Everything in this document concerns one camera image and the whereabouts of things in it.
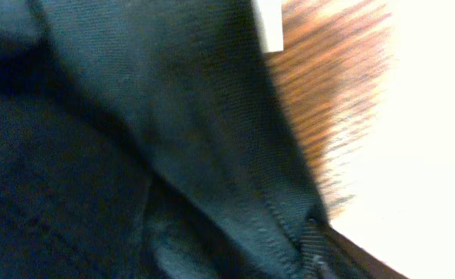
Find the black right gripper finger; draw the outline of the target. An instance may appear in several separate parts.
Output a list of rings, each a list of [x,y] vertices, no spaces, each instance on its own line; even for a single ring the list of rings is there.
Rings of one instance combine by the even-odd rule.
[[[308,220],[302,231],[303,279],[406,279],[332,227]]]

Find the black t-shirt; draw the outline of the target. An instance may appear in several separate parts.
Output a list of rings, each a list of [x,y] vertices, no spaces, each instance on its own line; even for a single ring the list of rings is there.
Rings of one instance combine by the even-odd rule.
[[[342,278],[248,1],[0,1],[0,278]]]

